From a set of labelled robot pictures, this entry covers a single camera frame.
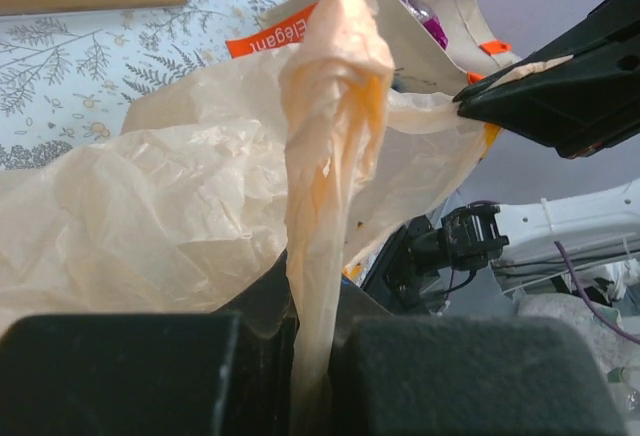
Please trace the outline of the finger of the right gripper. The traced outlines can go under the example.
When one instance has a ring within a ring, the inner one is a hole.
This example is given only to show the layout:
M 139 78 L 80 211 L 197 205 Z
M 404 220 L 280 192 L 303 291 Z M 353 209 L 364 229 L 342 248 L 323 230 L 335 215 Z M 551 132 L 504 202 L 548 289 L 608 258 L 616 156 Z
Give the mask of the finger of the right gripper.
M 637 52 L 594 50 L 500 82 L 507 74 L 458 93 L 458 115 L 553 148 L 565 159 L 589 157 L 639 134 Z
M 523 60 L 468 86 L 467 93 L 479 94 L 509 71 L 526 64 L 580 56 L 638 35 L 639 0 L 604 0 L 577 25 Z

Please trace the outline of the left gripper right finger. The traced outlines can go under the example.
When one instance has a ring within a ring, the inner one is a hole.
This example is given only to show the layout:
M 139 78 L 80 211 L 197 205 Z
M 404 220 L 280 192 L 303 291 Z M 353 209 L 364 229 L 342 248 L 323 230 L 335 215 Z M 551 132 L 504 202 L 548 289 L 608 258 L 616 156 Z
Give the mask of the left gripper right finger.
M 567 324 L 397 316 L 341 284 L 332 435 L 623 435 L 586 342 Z

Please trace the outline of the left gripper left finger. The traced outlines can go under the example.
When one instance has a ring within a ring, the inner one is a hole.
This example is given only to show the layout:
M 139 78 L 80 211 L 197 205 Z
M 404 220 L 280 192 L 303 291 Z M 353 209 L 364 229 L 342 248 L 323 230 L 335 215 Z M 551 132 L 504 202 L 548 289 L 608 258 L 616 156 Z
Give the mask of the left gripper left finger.
M 284 435 L 296 317 L 278 260 L 212 313 L 47 314 L 1 339 L 5 435 Z

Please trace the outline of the beige canvas tote bag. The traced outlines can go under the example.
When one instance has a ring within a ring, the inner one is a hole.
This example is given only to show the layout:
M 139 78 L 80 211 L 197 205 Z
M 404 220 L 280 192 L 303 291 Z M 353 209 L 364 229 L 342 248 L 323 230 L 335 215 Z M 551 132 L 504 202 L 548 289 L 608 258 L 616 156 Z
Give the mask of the beige canvas tote bag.
M 377 0 L 380 35 L 395 62 L 399 92 L 454 96 L 518 62 L 476 0 Z

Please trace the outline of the purple snack bag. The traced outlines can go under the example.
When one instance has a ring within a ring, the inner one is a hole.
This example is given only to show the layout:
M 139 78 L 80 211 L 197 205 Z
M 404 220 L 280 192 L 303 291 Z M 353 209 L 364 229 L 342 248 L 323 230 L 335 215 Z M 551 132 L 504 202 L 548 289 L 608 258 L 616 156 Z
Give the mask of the purple snack bag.
M 407 11 L 423 26 L 439 46 L 446 50 L 449 39 L 434 10 L 421 0 L 400 0 Z

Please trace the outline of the banana print plastic bag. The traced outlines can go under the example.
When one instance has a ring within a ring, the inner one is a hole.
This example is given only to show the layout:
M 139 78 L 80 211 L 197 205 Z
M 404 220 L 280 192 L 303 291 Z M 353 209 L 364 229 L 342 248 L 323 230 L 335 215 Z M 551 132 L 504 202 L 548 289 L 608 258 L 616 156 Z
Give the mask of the banana print plastic bag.
M 290 430 L 320 431 L 343 268 L 469 175 L 494 126 L 401 94 L 377 0 L 320 0 L 301 43 L 198 69 L 115 139 L 1 175 L 1 339 L 47 314 L 212 313 L 283 260 Z

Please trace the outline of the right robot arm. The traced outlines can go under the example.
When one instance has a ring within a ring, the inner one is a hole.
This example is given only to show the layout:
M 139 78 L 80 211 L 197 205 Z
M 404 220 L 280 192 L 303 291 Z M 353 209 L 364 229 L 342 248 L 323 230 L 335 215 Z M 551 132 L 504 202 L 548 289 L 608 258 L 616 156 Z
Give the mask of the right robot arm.
M 564 159 L 593 156 L 639 133 L 639 0 L 604 0 L 576 26 L 455 98 L 459 116 L 491 123 Z M 559 276 L 639 255 L 639 183 L 497 207 L 508 239 L 496 275 Z

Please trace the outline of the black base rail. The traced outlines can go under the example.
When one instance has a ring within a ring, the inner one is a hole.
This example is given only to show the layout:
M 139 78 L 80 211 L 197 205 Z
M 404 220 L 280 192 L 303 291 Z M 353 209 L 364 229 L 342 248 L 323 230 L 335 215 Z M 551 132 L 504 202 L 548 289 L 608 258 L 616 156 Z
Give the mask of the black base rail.
M 499 232 L 499 205 L 474 202 L 434 227 L 425 215 L 398 229 L 382 247 L 361 289 L 397 315 L 435 314 L 509 244 Z

